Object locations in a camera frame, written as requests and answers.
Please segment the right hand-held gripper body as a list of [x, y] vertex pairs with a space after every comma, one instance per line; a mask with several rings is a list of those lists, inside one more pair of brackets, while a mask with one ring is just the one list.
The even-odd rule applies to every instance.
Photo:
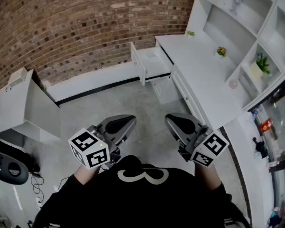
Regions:
[[179, 153], [187, 162], [210, 167], [228, 145], [229, 142], [218, 130], [211, 131], [209, 127], [202, 126], [187, 144], [179, 147]]

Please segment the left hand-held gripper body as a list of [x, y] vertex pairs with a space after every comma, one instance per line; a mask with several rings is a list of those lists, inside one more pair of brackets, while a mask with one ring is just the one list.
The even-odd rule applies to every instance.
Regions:
[[121, 158], [119, 145], [126, 138], [126, 128], [116, 126], [90, 126], [68, 139], [75, 158], [88, 170], [106, 165], [111, 168]]

